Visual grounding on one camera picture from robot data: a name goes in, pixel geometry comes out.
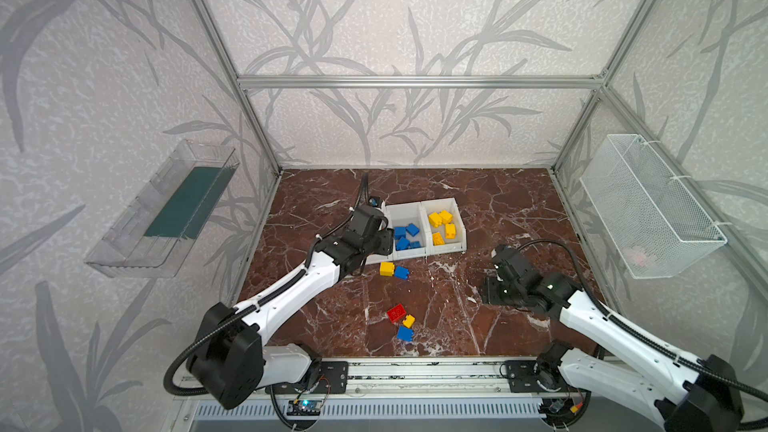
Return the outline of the yellow lego brick top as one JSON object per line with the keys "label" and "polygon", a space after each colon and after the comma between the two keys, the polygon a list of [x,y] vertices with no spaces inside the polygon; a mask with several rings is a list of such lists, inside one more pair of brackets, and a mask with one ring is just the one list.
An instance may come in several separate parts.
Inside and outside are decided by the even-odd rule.
{"label": "yellow lego brick top", "polygon": [[392,262],[381,262],[379,266],[379,274],[381,276],[392,277],[395,274],[396,266]]}

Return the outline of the large yellow lego brick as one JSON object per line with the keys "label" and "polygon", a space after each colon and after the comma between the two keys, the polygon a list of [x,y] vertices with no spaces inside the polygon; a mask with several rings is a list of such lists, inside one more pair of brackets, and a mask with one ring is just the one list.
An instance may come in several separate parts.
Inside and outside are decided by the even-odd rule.
{"label": "large yellow lego brick", "polygon": [[429,223],[434,228],[439,228],[443,224],[442,216],[439,213],[431,213],[428,215]]}

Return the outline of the red lego brick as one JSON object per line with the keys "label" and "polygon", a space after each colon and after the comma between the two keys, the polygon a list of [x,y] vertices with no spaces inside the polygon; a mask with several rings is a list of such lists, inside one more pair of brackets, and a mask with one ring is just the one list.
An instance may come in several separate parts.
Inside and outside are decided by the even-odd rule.
{"label": "red lego brick", "polygon": [[407,316],[405,307],[402,304],[397,304],[393,308],[387,311],[387,317],[393,324],[402,321]]}

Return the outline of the small yellow lego brick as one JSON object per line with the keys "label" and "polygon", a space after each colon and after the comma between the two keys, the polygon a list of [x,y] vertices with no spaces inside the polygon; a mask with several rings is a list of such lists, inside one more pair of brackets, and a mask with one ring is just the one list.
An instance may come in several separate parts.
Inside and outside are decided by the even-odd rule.
{"label": "small yellow lego brick", "polygon": [[406,317],[403,319],[402,325],[403,325],[403,326],[405,326],[405,327],[407,327],[407,328],[411,328],[411,327],[413,326],[413,324],[414,324],[414,323],[415,323],[415,317],[414,317],[414,316],[412,316],[412,315],[410,315],[410,314],[408,314],[408,315],[407,315],[407,316],[406,316]]}

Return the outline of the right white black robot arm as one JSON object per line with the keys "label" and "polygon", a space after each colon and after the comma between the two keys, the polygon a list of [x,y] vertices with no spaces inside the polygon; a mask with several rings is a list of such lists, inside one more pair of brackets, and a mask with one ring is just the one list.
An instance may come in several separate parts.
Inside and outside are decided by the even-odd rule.
{"label": "right white black robot arm", "polygon": [[740,382],[734,368],[716,355],[706,359],[674,347],[613,311],[596,296],[569,246],[576,276],[542,274],[522,246],[498,245],[491,253],[495,276],[485,282],[484,300],[546,315],[589,338],[621,360],[606,362],[562,340],[540,353],[532,379],[543,390],[570,386],[596,393],[630,409],[665,431],[760,431],[764,418],[744,418],[743,396],[767,394]]}

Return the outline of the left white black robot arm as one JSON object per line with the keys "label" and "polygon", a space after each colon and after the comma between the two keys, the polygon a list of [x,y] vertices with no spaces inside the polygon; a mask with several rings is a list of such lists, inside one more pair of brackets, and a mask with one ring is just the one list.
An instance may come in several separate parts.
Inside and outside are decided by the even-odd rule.
{"label": "left white black robot arm", "polygon": [[276,384],[313,386],[318,359],[305,346],[272,346],[272,336],[317,295],[362,268],[371,255],[388,255],[394,231],[384,212],[355,207],[338,228],[315,239],[305,260],[262,292],[232,307],[205,314],[195,341],[175,358],[163,377],[173,396],[210,395],[225,409]]}

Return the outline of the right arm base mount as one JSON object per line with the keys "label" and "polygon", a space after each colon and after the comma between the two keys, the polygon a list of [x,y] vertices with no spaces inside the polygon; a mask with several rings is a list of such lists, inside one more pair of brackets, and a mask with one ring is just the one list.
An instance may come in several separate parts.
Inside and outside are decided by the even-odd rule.
{"label": "right arm base mount", "polygon": [[560,365],[561,360],[514,359],[504,361],[498,372],[513,393],[584,393],[565,381]]}

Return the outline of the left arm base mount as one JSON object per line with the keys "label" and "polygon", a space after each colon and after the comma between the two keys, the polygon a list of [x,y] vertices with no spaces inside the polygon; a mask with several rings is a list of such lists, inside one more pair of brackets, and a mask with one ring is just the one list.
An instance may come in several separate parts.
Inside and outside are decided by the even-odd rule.
{"label": "left arm base mount", "polygon": [[299,393],[344,394],[349,378],[347,361],[313,362],[305,375],[296,383],[278,383],[271,389],[279,395]]}

